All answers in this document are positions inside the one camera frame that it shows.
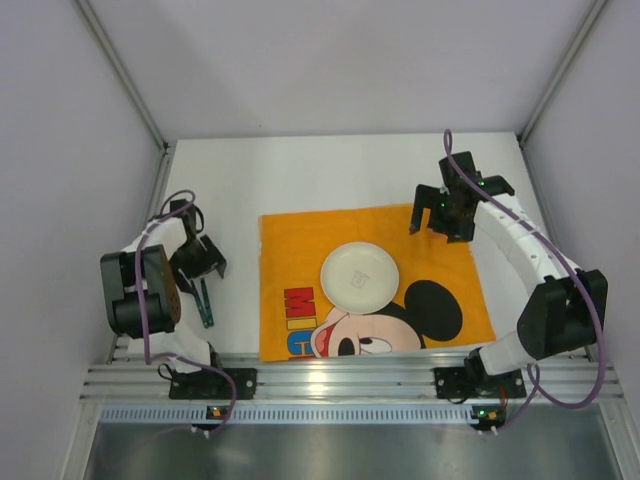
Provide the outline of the orange cartoon placemat cloth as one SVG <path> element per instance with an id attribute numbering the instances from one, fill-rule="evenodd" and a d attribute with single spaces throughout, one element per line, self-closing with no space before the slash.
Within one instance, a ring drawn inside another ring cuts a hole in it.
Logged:
<path id="1" fill-rule="evenodd" d="M 410 233 L 410 205 L 264 215 L 259 357 L 264 362 L 463 347 L 495 340 L 471 248 Z M 391 302 L 368 315 L 334 305 L 321 267 L 352 242 L 385 250 L 399 272 Z"/>

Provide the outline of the cream round plate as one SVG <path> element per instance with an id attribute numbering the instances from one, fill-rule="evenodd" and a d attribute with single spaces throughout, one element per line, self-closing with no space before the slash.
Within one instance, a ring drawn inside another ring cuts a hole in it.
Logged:
<path id="1" fill-rule="evenodd" d="M 388 305 L 400 283 L 398 267 L 383 248 L 368 242 L 346 243 L 332 251 L 320 271 L 329 302 L 349 314 L 371 314 Z"/>

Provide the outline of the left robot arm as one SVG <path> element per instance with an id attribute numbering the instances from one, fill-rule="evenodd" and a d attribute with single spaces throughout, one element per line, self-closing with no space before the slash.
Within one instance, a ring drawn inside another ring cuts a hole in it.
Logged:
<path id="1" fill-rule="evenodd" d="M 210 342 L 191 324 L 214 325 L 206 277 L 227 260 L 204 233 L 204 215 L 187 199 L 168 200 L 143 232 L 99 262 L 111 330 L 126 336 L 150 364 L 167 359 L 189 374 L 221 368 Z"/>

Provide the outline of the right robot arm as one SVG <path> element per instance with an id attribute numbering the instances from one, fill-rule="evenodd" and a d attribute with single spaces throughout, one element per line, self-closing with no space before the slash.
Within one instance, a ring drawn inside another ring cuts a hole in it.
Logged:
<path id="1" fill-rule="evenodd" d="M 410 233 L 420 227 L 450 242 L 483 231 L 514 268 L 529 299 L 514 331 L 472 351 L 468 374 L 482 382 L 536 361 L 597 343 L 603 334 L 608 282 L 559 252 L 526 214 L 501 176 L 485 177 L 470 152 L 439 162 L 443 184 L 415 190 Z"/>

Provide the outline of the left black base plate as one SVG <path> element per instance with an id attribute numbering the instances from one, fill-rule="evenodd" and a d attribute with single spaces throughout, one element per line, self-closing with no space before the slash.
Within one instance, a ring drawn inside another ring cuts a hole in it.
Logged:
<path id="1" fill-rule="evenodd" d="M 209 370 L 180 373 L 165 365 L 158 368 L 161 378 L 169 381 L 171 400 L 252 400 L 257 388 L 255 368 L 227 368 L 226 377 Z"/>

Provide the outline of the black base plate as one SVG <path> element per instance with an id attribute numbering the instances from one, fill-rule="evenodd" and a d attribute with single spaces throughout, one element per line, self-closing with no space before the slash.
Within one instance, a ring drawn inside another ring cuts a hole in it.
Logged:
<path id="1" fill-rule="evenodd" d="M 161 378 L 169 381 L 171 400 L 252 400 L 257 388 L 255 368 L 227 368 L 226 377 L 209 370 L 180 373 L 165 365 L 158 368 Z"/>
<path id="2" fill-rule="evenodd" d="M 498 376 L 474 378 L 464 367 L 438 367 L 433 369 L 436 397 L 463 403 L 469 399 L 523 399 L 527 396 L 519 370 Z"/>

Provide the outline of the aluminium mounting rail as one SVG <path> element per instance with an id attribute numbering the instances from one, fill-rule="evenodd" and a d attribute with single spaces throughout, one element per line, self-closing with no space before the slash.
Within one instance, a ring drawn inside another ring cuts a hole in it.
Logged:
<path id="1" fill-rule="evenodd" d="M 460 352 L 426 352 L 370 358 L 261 362 L 257 356 L 224 355 L 226 368 L 257 370 L 256 400 L 437 402 L 434 370 L 460 366 Z M 597 364 L 584 355 L 567 354 L 539 363 L 540 384 L 552 396 L 576 402 L 595 384 Z M 169 383 L 139 356 L 116 356 L 107 364 L 89 367 L 81 388 L 85 401 L 160 401 L 168 398 Z"/>

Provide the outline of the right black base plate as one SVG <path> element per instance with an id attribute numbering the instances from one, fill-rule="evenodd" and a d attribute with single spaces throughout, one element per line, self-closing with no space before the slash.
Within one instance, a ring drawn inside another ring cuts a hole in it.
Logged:
<path id="1" fill-rule="evenodd" d="M 436 397 L 463 403 L 469 399 L 523 399 L 527 396 L 519 370 L 498 376 L 474 378 L 464 367 L 438 367 L 433 369 Z"/>

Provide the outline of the right aluminium frame post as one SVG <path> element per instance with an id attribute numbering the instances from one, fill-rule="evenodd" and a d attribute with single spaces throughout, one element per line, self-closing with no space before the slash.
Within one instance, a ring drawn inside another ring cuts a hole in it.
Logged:
<path id="1" fill-rule="evenodd" d="M 609 0 L 595 0 L 589 3 L 586 13 L 581 18 L 558 62 L 553 67 L 548 81 L 528 115 L 523 128 L 516 135 L 521 148 L 527 144 L 533 135 L 555 96 L 568 78 L 573 65 L 578 60 L 581 52 L 586 48 L 586 45 L 610 4 L 611 1 Z"/>

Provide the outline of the aluminium frame post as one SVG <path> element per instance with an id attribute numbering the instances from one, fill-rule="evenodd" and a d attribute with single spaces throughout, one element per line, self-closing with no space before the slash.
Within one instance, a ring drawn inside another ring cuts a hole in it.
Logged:
<path id="1" fill-rule="evenodd" d="M 161 133 L 157 122 L 154 120 L 151 111 L 149 110 L 129 72 L 129 69 L 119 54 L 94 6 L 87 0 L 73 0 L 72 5 L 77 10 L 90 35 L 94 38 L 109 68 L 123 88 L 129 102 L 137 112 L 137 115 L 142 121 L 146 131 L 152 138 L 153 143 L 160 152 L 165 152 L 168 149 L 168 141 Z"/>
<path id="2" fill-rule="evenodd" d="M 558 62 L 553 67 L 548 81 L 528 115 L 523 128 L 516 135 L 521 148 L 527 144 L 533 135 L 555 96 L 568 78 L 573 65 L 578 60 L 581 52 L 586 48 L 586 45 L 610 4 L 611 1 L 609 0 L 595 0 L 589 3 L 586 13 L 581 18 Z"/>

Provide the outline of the left aluminium frame post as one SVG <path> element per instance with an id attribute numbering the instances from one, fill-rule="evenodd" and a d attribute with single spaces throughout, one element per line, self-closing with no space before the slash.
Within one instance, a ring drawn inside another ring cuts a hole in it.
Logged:
<path id="1" fill-rule="evenodd" d="M 165 152 L 168 149 L 168 141 L 161 133 L 157 122 L 154 120 L 151 111 L 149 110 L 129 72 L 129 69 L 119 54 L 94 6 L 87 0 L 73 0 L 72 5 L 77 10 L 90 35 L 94 38 L 109 68 L 123 88 L 129 102 L 137 112 L 137 115 L 142 121 L 146 131 L 152 138 L 153 143 L 160 152 Z"/>

